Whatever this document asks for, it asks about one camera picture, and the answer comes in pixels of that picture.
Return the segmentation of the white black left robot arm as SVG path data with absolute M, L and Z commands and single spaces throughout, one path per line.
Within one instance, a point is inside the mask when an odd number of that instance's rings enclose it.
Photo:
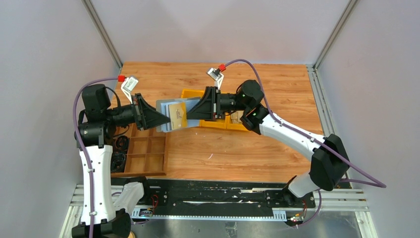
M 93 84 L 77 95 L 85 106 L 73 115 L 83 167 L 84 207 L 80 224 L 71 231 L 74 238 L 129 237 L 135 206 L 148 204 L 152 192 L 145 177 L 128 178 L 119 197 L 113 200 L 111 158 L 116 128 L 135 124 L 139 130 L 147 130 L 170 121 L 139 93 L 132 96 L 131 104 L 111 108 L 108 91 L 103 84 Z

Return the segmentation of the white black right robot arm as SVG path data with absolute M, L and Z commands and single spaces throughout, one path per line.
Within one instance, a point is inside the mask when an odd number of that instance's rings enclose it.
M 311 163 L 310 170 L 288 181 L 283 190 L 287 206 L 297 206 L 303 196 L 315 190 L 332 191 L 349 169 L 349 159 L 340 137 L 313 134 L 287 122 L 269 112 L 261 103 L 263 97 L 255 80 L 246 80 L 234 94 L 221 93 L 217 87 L 208 86 L 186 117 L 215 121 L 228 113 L 242 111 L 240 121 L 248 131 L 276 139 L 305 156 Z

